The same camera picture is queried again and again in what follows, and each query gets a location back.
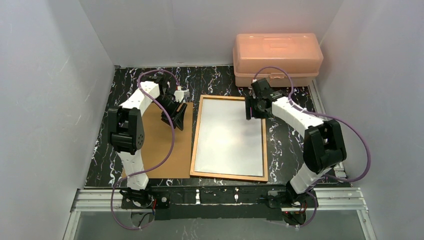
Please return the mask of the brown backing board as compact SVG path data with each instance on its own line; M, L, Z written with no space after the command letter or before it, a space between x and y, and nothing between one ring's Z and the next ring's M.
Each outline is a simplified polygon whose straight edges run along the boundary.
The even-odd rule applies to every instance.
M188 179L192 157L194 104L187 103L184 114L184 129L175 129L175 143L167 161L160 167L147 172L150 179ZM171 127L161 120L162 110L152 103L142 116L144 141L141 157L145 169L159 164L168 154L172 143Z

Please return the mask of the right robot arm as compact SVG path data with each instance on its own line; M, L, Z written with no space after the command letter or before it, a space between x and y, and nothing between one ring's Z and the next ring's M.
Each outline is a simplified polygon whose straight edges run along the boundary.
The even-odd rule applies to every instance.
M334 166L347 158L341 125L323 120L289 99L283 91L273 90L265 78L253 80L252 96L245 98L246 119L275 117L283 120L303 138L303 164L287 182L285 190L269 197L284 205L303 201L316 184Z

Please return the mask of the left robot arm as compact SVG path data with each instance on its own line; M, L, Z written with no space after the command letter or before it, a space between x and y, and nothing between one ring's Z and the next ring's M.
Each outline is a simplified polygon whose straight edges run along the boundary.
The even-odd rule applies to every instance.
M138 79L137 90L128 100L108 110L107 140L126 171L127 189L120 190L120 194L141 208L153 208L156 203L148 189L148 171L142 160L141 150L145 143L143 114L151 104L161 109L161 120L171 129L172 148L176 140L175 130L184 129L185 97L190 92L179 84L174 91L170 86L169 80L164 77L142 75Z

